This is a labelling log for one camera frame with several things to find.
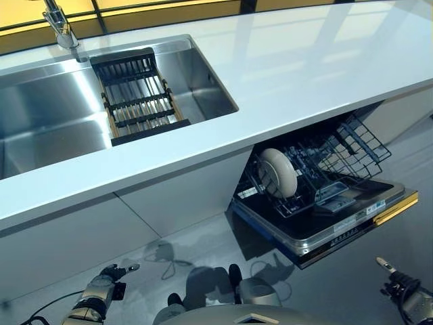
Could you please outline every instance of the cable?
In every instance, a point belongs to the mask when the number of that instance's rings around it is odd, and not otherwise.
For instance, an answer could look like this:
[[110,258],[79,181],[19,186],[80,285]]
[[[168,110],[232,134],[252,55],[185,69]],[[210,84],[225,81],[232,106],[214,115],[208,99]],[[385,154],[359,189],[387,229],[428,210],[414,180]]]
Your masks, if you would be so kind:
[[32,325],[32,321],[33,321],[33,320],[39,320],[39,321],[41,321],[44,325],[49,325],[49,323],[47,322],[47,320],[46,320],[44,317],[40,317],[40,316],[36,316],[36,315],[37,315],[40,311],[43,311],[43,310],[44,310],[45,308],[47,308],[48,306],[50,306],[50,305],[52,305],[52,304],[54,304],[54,303],[57,303],[59,300],[62,300],[62,299],[65,299],[65,298],[68,298],[68,297],[70,297],[70,296],[77,295],[77,294],[79,294],[79,293],[83,293],[83,292],[84,292],[84,290],[76,291],[76,292],[69,293],[69,294],[67,294],[67,295],[61,296],[60,298],[57,298],[56,300],[53,300],[52,302],[50,302],[50,303],[44,305],[43,307],[39,308],[38,310],[36,310],[36,311],[35,311],[35,312],[34,312],[34,313],[29,317],[28,320],[26,320],[25,322],[21,323],[20,325]]

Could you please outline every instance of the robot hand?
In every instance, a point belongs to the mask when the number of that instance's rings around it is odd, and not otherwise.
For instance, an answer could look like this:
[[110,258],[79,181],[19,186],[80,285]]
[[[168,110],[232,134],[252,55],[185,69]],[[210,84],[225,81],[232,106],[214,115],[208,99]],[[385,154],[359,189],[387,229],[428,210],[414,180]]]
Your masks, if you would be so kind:
[[107,310],[113,300],[123,300],[127,285],[117,282],[125,274],[138,270],[139,264],[118,268],[117,264],[107,266],[87,285],[72,311],[64,318],[62,325],[103,324]]
[[421,287],[421,281],[397,271],[383,258],[377,257],[376,261],[391,273],[390,283],[385,283],[380,292],[397,305],[403,322],[406,325],[432,325],[433,294]]

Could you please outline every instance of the dishwasher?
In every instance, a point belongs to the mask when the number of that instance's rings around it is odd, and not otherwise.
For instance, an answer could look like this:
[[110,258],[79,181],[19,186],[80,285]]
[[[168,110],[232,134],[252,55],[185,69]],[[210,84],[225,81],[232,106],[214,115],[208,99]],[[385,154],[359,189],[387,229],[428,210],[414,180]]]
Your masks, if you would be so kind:
[[254,146],[231,209],[303,269],[417,202],[390,156],[356,113],[315,123]]

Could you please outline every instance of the sink drying rack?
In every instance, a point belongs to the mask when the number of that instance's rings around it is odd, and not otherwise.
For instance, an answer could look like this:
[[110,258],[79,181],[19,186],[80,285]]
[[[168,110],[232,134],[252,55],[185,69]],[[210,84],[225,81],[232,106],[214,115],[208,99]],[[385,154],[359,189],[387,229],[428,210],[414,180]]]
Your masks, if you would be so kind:
[[152,48],[98,56],[91,65],[101,85],[113,146],[191,124],[162,78]]

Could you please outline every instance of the dishwasher rack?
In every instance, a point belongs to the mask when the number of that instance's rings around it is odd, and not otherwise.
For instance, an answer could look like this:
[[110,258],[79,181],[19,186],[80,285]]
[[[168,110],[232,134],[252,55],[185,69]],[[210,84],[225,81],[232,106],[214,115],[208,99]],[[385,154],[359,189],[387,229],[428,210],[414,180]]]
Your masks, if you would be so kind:
[[[290,159],[298,180],[294,196],[278,198],[266,189],[269,183],[260,182],[260,153],[266,146],[276,147]],[[315,213],[334,214],[355,203],[343,193],[381,173],[379,163],[389,156],[390,151],[355,115],[336,124],[317,123],[254,150],[237,195],[241,199],[257,193],[265,195],[285,218],[311,207]],[[266,180],[273,181],[270,175]]]

